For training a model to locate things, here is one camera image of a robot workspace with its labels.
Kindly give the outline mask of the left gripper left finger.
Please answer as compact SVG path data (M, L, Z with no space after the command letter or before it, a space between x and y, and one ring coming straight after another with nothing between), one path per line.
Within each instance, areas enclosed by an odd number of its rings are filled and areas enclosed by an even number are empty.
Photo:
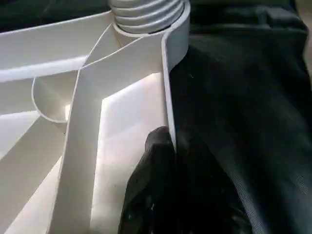
M168 127L151 131L125 191L120 234L176 234L176 159Z

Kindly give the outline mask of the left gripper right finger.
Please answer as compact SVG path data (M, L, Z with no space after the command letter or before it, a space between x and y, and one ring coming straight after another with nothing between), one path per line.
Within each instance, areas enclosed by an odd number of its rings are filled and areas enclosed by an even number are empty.
M176 146L182 233L251 234L235 186L203 139L179 131Z

